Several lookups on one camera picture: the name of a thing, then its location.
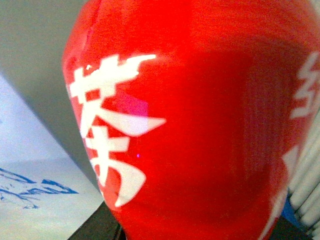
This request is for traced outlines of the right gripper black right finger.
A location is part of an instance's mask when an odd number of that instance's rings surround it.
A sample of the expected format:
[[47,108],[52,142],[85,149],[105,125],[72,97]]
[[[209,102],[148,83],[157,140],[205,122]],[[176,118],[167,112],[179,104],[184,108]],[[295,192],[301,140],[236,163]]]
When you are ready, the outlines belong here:
[[295,227],[282,215],[277,221],[269,238],[270,240],[312,240],[309,236]]

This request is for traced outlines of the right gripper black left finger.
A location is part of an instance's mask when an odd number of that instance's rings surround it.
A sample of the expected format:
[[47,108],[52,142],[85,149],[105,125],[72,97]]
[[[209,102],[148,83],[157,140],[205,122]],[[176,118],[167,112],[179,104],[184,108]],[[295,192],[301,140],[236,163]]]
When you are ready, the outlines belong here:
[[121,240],[122,227],[105,202],[102,202],[97,210],[68,239]]

